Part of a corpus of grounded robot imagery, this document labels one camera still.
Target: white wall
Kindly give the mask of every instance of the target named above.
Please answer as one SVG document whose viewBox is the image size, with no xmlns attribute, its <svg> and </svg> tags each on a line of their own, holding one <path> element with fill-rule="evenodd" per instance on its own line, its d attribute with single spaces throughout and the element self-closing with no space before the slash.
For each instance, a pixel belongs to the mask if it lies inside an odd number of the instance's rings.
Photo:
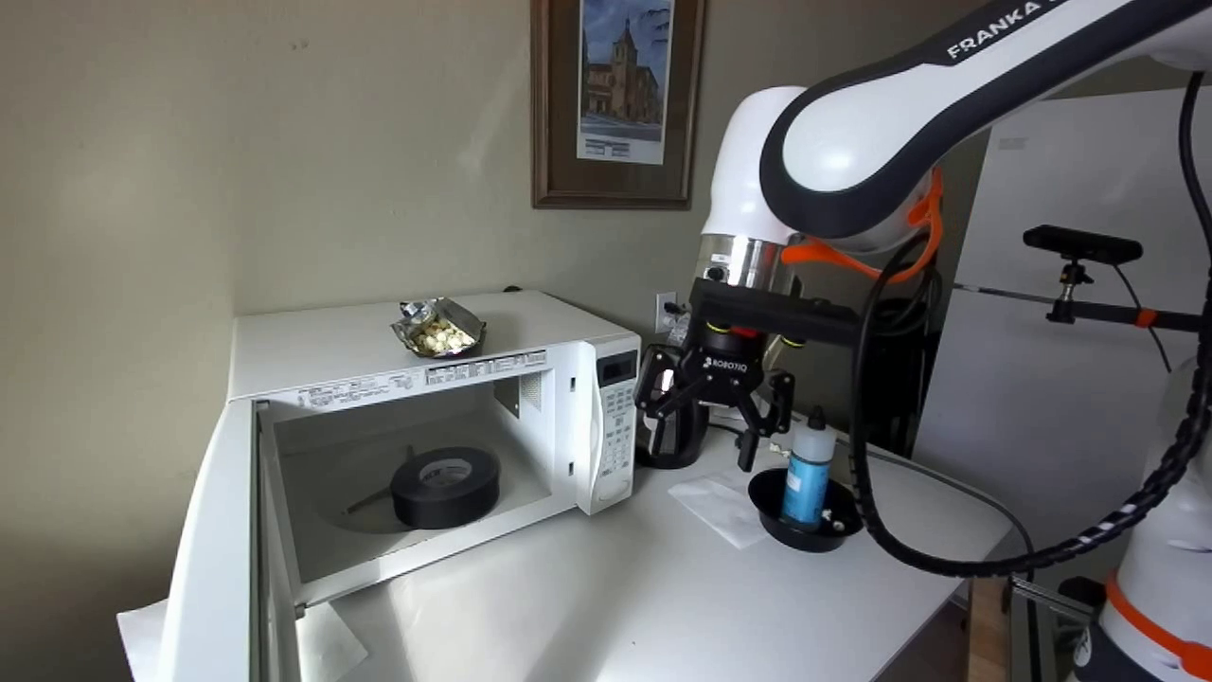
<svg viewBox="0 0 1212 682">
<path fill-rule="evenodd" d="M 728 111 L 978 0 L 712 0 Z M 233 310 L 532 284 L 649 326 L 689 211 L 530 209 L 530 0 L 0 3 L 0 680 L 116 680 Z"/>
</svg>

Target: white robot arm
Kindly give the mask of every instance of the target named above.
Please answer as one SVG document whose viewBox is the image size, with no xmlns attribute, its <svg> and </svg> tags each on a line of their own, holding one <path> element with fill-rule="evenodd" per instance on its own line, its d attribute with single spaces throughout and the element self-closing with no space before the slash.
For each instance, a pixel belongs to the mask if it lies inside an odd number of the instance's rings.
<svg viewBox="0 0 1212 682">
<path fill-rule="evenodd" d="M 818 89 L 756 90 L 728 124 L 704 231 L 761 244 L 804 236 L 867 253 L 902 249 L 907 239 L 902 216 L 938 156 L 995 116 L 1122 58 L 1157 58 L 1199 71 L 1212 63 L 1212 0 L 998 0 L 876 67 Z M 1207 204 L 1197 190 L 1193 199 L 1212 245 Z M 919 556 L 878 524 L 872 485 L 863 490 L 863 437 L 857 437 L 852 468 L 867 531 L 915 570 L 993 577 L 1055 565 L 1155 512 L 1133 537 L 1103 628 L 1155 680 L 1212 680 L 1207 310 L 1203 302 L 1197 365 L 1174 370 L 1174 385 L 1190 393 L 1174 402 L 1169 391 L 1165 402 L 1174 442 L 1165 439 L 1169 446 L 1164 446 L 1142 490 L 1080 537 L 983 565 Z"/>
</svg>

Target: picture frame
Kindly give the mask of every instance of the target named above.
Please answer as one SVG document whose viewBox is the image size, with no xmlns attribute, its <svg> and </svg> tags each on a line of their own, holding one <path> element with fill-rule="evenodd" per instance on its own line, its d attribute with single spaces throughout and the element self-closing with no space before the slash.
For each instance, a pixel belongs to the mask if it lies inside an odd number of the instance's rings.
<svg viewBox="0 0 1212 682">
<path fill-rule="evenodd" d="M 532 0 L 532 209 L 686 209 L 708 0 Z"/>
</svg>

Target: white microwave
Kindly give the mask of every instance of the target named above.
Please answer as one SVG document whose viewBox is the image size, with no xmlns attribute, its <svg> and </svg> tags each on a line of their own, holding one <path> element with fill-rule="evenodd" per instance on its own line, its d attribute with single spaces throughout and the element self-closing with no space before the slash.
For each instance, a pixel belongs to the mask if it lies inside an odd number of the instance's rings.
<svg viewBox="0 0 1212 682">
<path fill-rule="evenodd" d="M 640 336 L 543 291 L 455 302 L 487 329 L 478 356 L 418 359 L 399 302 L 237 317 L 154 680 L 300 680 L 305 606 L 631 497 Z M 487 512 L 401 527 L 389 480 L 444 451 L 492 460 Z"/>
</svg>

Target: black tape roll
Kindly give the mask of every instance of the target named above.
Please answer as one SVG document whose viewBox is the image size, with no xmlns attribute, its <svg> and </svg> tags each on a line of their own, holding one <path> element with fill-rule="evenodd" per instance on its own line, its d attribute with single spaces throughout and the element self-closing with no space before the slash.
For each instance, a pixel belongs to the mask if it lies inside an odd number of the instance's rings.
<svg viewBox="0 0 1212 682">
<path fill-rule="evenodd" d="M 392 519 L 420 531 L 473 524 L 497 497 L 501 468 L 473 446 L 423 451 L 389 479 Z"/>
</svg>

